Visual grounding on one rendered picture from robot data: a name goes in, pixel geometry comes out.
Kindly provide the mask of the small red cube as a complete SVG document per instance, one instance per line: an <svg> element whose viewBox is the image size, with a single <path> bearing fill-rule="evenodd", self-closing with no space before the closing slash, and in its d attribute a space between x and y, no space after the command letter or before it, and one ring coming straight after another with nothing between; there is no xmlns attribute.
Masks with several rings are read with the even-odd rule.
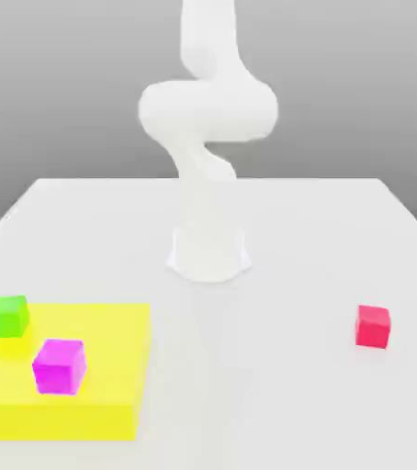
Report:
<svg viewBox="0 0 417 470"><path fill-rule="evenodd" d="M391 320L386 308L359 305L355 319L355 344L386 349Z"/></svg>

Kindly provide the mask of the small magenta cube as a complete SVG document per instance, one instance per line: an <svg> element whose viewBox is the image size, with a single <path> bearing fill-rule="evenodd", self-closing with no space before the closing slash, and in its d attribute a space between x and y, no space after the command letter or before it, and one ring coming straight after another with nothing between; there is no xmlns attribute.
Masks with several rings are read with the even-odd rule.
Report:
<svg viewBox="0 0 417 470"><path fill-rule="evenodd" d="M41 394L75 395L86 368L84 342L70 339L47 339L32 363Z"/></svg>

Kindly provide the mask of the small green cube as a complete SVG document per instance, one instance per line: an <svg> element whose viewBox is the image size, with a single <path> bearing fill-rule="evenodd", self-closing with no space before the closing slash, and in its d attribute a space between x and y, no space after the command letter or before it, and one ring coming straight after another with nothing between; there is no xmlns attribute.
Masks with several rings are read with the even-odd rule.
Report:
<svg viewBox="0 0 417 470"><path fill-rule="evenodd" d="M0 339L20 338L29 324L28 302L25 296L0 296Z"/></svg>

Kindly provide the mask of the large yellow box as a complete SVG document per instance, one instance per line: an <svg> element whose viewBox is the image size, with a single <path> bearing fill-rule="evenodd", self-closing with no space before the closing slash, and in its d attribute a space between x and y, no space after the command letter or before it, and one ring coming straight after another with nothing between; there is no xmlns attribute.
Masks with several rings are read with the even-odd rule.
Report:
<svg viewBox="0 0 417 470"><path fill-rule="evenodd" d="M21 338L0 339L0 441L132 441L151 345L146 304L32 304ZM74 396L38 392L32 362L47 339L81 340Z"/></svg>

